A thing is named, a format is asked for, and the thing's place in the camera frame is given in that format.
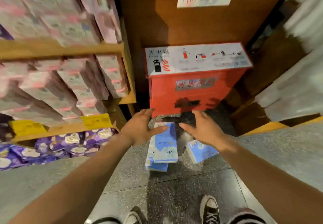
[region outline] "shoe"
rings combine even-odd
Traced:
[[[220,224],[219,207],[213,196],[204,196],[200,205],[202,224]]]
[[[123,224],[142,224],[142,221],[140,220],[139,215],[135,211],[130,211],[127,214],[127,217],[125,218]]]

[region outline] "floor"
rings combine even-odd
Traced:
[[[222,107],[212,117],[228,134],[234,130]],[[194,124],[191,113],[162,118],[163,121]],[[145,223],[200,223],[199,204],[204,194],[216,197],[221,223],[241,207],[257,211],[275,223],[221,156],[193,165],[184,145],[191,137],[177,128],[179,162],[167,173],[146,172],[148,144],[132,147],[123,157],[104,189],[87,223],[113,216],[123,220],[135,209]],[[266,134],[241,137],[240,143],[289,174],[323,190],[323,124],[298,126]],[[0,173],[0,224],[75,169],[86,157],[59,160]]]

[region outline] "person's left hand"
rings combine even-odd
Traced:
[[[149,129],[148,123],[152,111],[155,109],[142,109],[121,129],[120,134],[127,137],[131,145],[140,145],[148,141],[152,136],[160,134],[168,129],[167,125]]]

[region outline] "yellow price tag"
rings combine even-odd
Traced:
[[[88,130],[97,130],[107,127],[112,127],[111,120],[109,114],[100,114],[100,115],[90,115],[90,116],[82,116],[85,127]]]
[[[46,129],[41,123],[32,120],[16,120],[9,122],[11,128],[17,136],[46,133]]]

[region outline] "fire extinguisher box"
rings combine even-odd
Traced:
[[[241,43],[145,48],[152,117],[214,109],[252,63]]]

